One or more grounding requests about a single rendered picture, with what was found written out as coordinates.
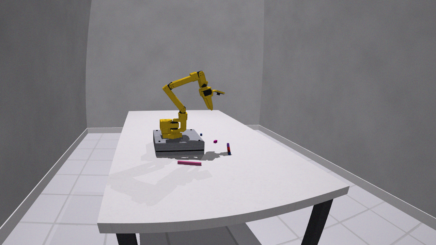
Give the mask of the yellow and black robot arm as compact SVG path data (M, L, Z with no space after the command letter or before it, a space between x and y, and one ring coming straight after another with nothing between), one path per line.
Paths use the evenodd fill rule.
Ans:
M182 133L186 130L186 121L187 121L187 112L186 108L179 101L179 99L174 95L171 91L173 88L179 87L189 82L198 81L198 85L200 88L204 88L207 86L208 81L206 81L205 75L203 71L190 73L190 76L185 77L183 79L176 80L174 82L170 82L168 85L165 85L162 89L169 96L172 102L176 105L176 107L180 110L178 113L178 118L172 119L161 119L161 128L162 128L162 137L163 138L180 138L182 137ZM179 121L181 123L181 127L179 128ZM179 128L179 129L178 129Z

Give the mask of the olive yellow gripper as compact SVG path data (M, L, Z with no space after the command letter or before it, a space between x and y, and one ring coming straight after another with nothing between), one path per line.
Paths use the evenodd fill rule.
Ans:
M200 96L203 97L206 106L210 110L213 110L213 103L212 103L212 98L211 98L213 96L213 92L216 92L217 95L220 95L221 93L224 94L224 92L221 92L218 90L212 90L211 87L207 87L207 86L199 89Z

